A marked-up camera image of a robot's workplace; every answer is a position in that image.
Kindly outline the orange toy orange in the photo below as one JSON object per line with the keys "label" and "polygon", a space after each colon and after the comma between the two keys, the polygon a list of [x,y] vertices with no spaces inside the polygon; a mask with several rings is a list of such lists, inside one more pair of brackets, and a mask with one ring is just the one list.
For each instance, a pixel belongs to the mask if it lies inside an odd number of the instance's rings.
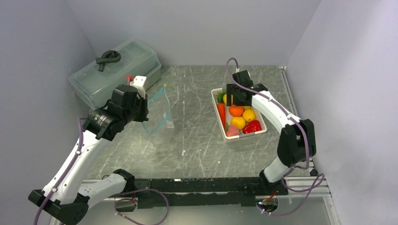
{"label": "orange toy orange", "polygon": [[232,117],[240,117],[242,116],[243,112],[245,111],[244,107],[242,106],[230,106],[229,113]]}

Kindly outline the clear zip top bag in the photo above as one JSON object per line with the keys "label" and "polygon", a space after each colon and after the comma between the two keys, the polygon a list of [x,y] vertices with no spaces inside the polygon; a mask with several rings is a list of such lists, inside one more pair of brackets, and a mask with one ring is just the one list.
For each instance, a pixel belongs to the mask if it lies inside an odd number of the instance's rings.
{"label": "clear zip top bag", "polygon": [[171,141],[175,130],[166,85],[148,100],[148,111],[148,121],[143,122],[143,128],[152,145],[160,148]]}

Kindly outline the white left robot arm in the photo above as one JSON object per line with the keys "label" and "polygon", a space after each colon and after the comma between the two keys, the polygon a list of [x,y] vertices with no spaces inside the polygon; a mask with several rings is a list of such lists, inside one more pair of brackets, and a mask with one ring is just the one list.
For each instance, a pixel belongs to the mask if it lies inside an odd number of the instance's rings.
{"label": "white left robot arm", "polygon": [[123,169],[88,186],[83,180],[95,158],[131,121],[148,120],[147,95],[142,84],[116,87],[104,106],[90,112],[84,123],[78,119],[79,138],[71,153],[43,189],[32,190],[28,199],[39,207],[33,224],[46,211],[65,225],[76,225],[87,211],[114,194],[134,193],[135,177]]}

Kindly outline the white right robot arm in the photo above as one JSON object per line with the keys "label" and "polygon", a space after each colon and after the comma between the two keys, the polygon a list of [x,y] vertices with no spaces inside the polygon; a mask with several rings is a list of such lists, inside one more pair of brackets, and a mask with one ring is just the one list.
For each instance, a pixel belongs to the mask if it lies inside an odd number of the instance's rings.
{"label": "white right robot arm", "polygon": [[260,176],[259,190],[269,195],[277,183],[299,162],[308,162],[316,154],[314,124],[301,119],[282,106],[262,84],[254,84],[250,73],[236,69],[229,74],[233,83],[226,86],[227,105],[252,106],[266,117],[280,134],[277,156]]}

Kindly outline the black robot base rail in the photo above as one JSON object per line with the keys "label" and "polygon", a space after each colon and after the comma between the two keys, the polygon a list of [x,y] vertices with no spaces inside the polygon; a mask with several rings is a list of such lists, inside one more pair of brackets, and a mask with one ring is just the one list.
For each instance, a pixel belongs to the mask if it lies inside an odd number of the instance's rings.
{"label": "black robot base rail", "polygon": [[280,183],[264,185],[258,177],[135,179],[113,197],[135,197],[139,209],[163,206],[254,206],[262,198],[287,195]]}

